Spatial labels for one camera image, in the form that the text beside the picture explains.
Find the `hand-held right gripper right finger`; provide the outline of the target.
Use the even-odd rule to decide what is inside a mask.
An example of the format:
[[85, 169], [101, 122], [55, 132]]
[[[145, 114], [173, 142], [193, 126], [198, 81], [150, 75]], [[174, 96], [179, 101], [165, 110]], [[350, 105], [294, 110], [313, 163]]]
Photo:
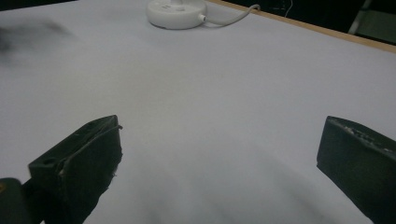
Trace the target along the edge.
[[396, 141], [357, 122], [329, 116], [317, 167], [374, 224], [396, 224]]

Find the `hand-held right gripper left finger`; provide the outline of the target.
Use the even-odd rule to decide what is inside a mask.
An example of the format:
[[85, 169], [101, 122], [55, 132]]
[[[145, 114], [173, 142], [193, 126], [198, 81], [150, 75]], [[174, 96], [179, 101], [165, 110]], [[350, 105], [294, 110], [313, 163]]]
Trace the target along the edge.
[[82, 224], [108, 189], [122, 152], [115, 115], [95, 119], [29, 164], [35, 220]]

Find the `grey metal stand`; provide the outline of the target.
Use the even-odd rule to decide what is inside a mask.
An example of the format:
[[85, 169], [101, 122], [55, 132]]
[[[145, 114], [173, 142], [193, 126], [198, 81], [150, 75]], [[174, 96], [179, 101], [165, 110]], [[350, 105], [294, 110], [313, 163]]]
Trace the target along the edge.
[[396, 0], [364, 0], [348, 33], [396, 46]]

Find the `white round lamp base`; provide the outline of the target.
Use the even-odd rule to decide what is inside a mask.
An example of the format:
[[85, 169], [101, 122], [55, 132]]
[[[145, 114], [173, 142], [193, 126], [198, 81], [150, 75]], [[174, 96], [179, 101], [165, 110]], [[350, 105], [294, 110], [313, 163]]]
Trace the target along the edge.
[[170, 30], [184, 30], [201, 25], [207, 11], [203, 0], [151, 0], [146, 8], [148, 21]]

